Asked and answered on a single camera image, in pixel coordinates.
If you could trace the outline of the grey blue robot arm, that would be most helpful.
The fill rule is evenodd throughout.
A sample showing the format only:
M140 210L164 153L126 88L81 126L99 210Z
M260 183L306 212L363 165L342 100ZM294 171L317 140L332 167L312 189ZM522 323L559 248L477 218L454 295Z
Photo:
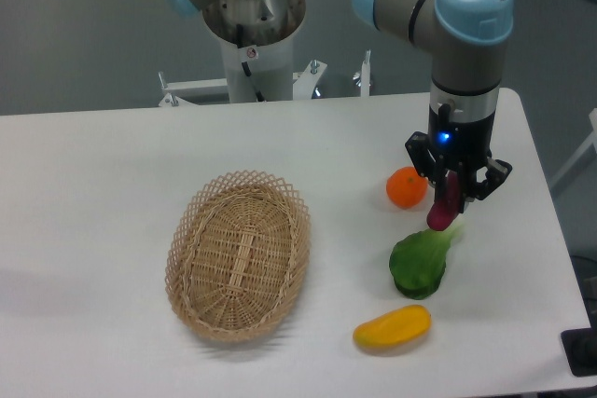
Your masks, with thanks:
M297 99L292 40L304 0L168 0L182 15L201 13L220 41L234 103ZM429 225L443 228L486 199L511 166L490 142L514 0L352 0L369 26L432 57L427 132L406 143L416 172L435 190Z

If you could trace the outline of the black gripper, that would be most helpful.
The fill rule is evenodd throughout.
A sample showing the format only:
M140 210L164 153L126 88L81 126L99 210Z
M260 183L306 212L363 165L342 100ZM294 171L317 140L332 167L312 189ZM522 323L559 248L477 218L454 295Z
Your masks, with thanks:
M448 170L463 170L461 213L468 203L489 197L511 174L511 164L488 158L497 100L498 89L480 95L431 89L428 133L415 131L405 147L416 172L435 189L434 202L446 193ZM479 182L477 173L484 167Z

